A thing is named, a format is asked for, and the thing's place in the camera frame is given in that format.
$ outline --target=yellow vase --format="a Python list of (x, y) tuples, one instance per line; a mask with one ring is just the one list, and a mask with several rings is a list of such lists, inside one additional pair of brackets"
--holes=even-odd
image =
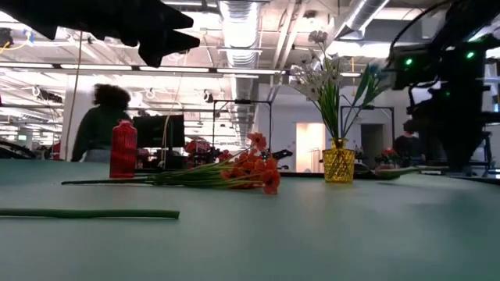
[(333, 139), (332, 149), (323, 151), (323, 167), (327, 183), (352, 183), (355, 152), (345, 149), (346, 139)]

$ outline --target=person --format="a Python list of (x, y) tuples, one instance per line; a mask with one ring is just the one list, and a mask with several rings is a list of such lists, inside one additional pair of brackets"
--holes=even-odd
[(412, 164), (411, 162), (425, 161), (422, 145), (419, 138), (415, 137), (415, 130), (413, 129), (411, 120), (403, 124), (403, 130), (405, 132), (395, 139), (393, 145), (398, 156), (402, 158), (401, 166), (408, 167)]
[(94, 108), (82, 119), (73, 146), (72, 162), (79, 162), (85, 154), (85, 162), (109, 162), (113, 128), (120, 119), (130, 120), (125, 110), (128, 108), (130, 95), (124, 89), (96, 84)]

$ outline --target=table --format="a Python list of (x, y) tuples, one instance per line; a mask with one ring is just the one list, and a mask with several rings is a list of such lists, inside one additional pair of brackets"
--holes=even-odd
[(276, 197), (61, 186), (107, 166), (0, 161), (0, 207), (167, 208), (180, 220), (0, 219), (0, 280), (497, 280), (500, 190), (439, 176), (350, 187), (283, 179)]

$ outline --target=dark green jacket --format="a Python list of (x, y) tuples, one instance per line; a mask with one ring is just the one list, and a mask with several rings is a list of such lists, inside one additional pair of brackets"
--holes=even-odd
[(113, 127), (118, 126), (119, 119), (130, 120), (130, 117), (116, 108), (91, 108), (81, 120), (71, 161), (80, 161), (84, 153), (91, 149), (110, 149)]

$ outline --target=red bottle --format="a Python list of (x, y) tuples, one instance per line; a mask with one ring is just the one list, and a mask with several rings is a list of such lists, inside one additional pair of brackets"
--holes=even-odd
[(135, 176), (135, 159), (138, 150), (138, 131), (130, 120), (120, 120), (112, 129), (109, 177), (132, 178)]

